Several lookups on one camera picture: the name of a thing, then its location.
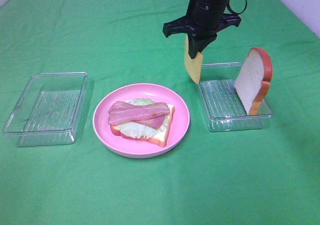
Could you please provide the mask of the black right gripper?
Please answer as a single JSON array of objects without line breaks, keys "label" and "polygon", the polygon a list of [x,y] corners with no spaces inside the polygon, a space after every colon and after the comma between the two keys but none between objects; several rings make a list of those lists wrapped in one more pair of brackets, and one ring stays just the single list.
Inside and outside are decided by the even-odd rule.
[{"label": "black right gripper", "polygon": [[188,38],[188,55],[194,59],[198,53],[213,41],[217,32],[229,27],[238,27],[241,18],[238,14],[224,13],[229,0],[189,0],[186,14],[163,24],[165,37],[184,33]]}]

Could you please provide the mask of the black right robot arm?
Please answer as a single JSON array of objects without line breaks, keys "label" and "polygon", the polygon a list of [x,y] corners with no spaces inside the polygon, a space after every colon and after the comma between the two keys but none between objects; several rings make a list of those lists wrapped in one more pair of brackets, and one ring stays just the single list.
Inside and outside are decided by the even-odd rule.
[{"label": "black right robot arm", "polygon": [[240,14],[230,8],[230,0],[189,0],[186,14],[163,24],[165,37],[187,34],[187,52],[191,59],[217,38],[217,33],[240,25]]}]

